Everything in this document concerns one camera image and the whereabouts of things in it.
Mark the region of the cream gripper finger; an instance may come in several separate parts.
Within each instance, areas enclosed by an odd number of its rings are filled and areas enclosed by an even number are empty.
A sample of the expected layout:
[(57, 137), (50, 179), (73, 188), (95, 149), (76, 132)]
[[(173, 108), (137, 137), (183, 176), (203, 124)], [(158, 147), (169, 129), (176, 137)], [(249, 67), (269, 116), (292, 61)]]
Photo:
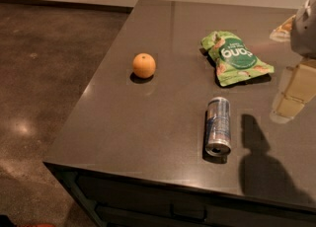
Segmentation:
[(316, 60), (303, 58), (295, 67), (286, 67), (280, 77), (270, 118), (276, 123), (293, 120), (316, 96)]
[(278, 42), (291, 41), (291, 35), (293, 30), (293, 23), (295, 15), (289, 17), (281, 25), (276, 27), (270, 34), (270, 39)]

